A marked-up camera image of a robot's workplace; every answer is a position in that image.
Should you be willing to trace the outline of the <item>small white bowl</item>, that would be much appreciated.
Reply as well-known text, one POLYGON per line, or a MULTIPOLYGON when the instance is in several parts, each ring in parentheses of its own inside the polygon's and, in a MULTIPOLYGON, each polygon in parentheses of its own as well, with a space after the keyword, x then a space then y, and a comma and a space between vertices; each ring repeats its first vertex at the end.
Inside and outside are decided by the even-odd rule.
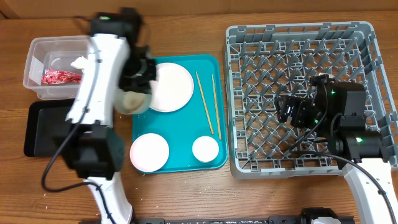
POLYGON ((218 156, 218 142, 212 137, 201 136, 194 141, 192 152, 195 158, 200 162, 211 162, 218 156))

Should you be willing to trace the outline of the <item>white paper cup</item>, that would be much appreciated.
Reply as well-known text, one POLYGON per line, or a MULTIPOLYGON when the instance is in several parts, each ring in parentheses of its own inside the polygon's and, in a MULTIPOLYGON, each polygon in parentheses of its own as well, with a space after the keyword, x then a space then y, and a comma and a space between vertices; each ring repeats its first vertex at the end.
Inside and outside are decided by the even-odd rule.
POLYGON ((117 89, 114 95, 114 107, 122 114, 141 114, 148 110, 152 95, 117 89))

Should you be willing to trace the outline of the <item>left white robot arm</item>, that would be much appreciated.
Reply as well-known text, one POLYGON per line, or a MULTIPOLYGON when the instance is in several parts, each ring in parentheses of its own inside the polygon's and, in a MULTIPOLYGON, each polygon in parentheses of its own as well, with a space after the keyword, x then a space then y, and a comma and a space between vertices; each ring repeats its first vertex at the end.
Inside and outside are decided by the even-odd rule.
POLYGON ((141 114, 152 101, 157 77, 148 45, 137 41, 144 21, 132 7, 98 12, 90 20, 88 63, 77 96, 52 138, 61 157, 90 189, 101 223, 133 223, 134 209, 121 179, 125 145, 114 130, 114 112, 141 114))

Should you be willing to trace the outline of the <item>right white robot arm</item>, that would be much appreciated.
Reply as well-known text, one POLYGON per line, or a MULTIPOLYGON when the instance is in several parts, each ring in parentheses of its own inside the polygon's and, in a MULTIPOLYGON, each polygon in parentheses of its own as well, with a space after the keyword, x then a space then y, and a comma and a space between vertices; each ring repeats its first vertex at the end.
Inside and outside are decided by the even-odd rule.
POLYGON ((290 147, 292 154, 330 157, 337 161, 356 202, 362 223, 397 223, 391 152, 378 131, 367 129, 366 90, 321 73, 310 78, 313 98, 277 96, 277 119, 305 128, 290 147))

